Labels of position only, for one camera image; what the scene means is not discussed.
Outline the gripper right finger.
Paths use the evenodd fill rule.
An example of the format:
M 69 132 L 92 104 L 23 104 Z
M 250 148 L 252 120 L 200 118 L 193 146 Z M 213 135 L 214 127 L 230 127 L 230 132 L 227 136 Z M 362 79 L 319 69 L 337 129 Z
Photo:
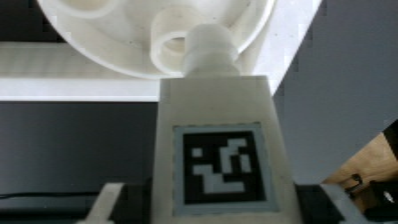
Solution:
M 294 185 L 303 224 L 374 224 L 335 185 Z

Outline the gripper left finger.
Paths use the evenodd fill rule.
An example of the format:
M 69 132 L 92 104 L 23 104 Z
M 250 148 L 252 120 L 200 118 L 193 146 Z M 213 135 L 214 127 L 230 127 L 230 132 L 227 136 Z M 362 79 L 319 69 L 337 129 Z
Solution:
M 88 210 L 76 224 L 149 224 L 149 196 L 145 186 L 106 183 Z

